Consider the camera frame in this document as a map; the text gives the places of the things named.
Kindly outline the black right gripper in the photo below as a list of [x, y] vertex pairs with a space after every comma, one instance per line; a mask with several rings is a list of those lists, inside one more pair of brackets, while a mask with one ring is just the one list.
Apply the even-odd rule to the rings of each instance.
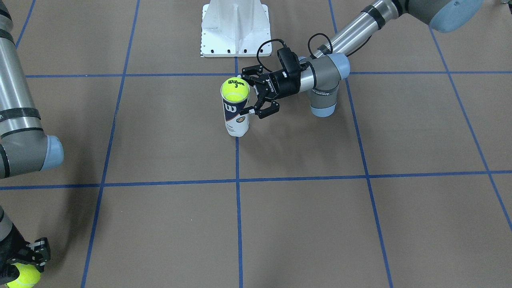
[[0, 228], [0, 280], [14, 280], [19, 276], [15, 266], [8, 263], [10, 259], [25, 257], [24, 264], [44, 267], [51, 259], [49, 239], [42, 237], [30, 243], [24, 240], [14, 224], [1, 224]]

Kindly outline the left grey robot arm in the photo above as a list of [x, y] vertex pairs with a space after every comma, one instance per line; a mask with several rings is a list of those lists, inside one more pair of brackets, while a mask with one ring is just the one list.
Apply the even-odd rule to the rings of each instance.
[[282, 48], [277, 57], [282, 69], [270, 71], [261, 63], [242, 69], [241, 77], [255, 89], [257, 99], [240, 115], [268, 117], [279, 111], [277, 100], [307, 92], [312, 113], [328, 117], [338, 103], [340, 81], [350, 74], [348, 57], [386, 23], [409, 14], [435, 31], [448, 33], [467, 23], [482, 4], [481, 0], [376, 0], [326, 44], [309, 51], [308, 57], [298, 57], [278, 39]]

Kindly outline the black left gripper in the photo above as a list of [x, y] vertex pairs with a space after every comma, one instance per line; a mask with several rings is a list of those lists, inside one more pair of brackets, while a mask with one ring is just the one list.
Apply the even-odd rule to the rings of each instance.
[[258, 116], [260, 120], [280, 110], [280, 104], [275, 100], [295, 95], [300, 91], [300, 71], [289, 72], [281, 69], [263, 73], [262, 65], [254, 65], [243, 68], [240, 77], [249, 86], [256, 86], [256, 94], [264, 97], [248, 107], [248, 113]]

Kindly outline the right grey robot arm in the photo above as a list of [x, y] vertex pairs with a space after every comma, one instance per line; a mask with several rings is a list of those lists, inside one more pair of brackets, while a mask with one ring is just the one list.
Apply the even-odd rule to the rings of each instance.
[[[56, 168], [64, 160], [64, 150], [56, 136], [44, 132], [11, 34], [12, 17], [3, 2], [0, 6], [0, 173], [5, 179]], [[1, 210], [2, 284], [21, 276], [17, 264], [43, 272], [50, 255], [48, 239], [27, 242]]]

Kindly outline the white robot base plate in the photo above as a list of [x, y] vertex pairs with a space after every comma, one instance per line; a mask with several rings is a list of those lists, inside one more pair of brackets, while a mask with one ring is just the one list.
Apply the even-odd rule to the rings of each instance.
[[211, 0], [202, 7], [202, 57], [270, 56], [268, 6], [259, 0]]

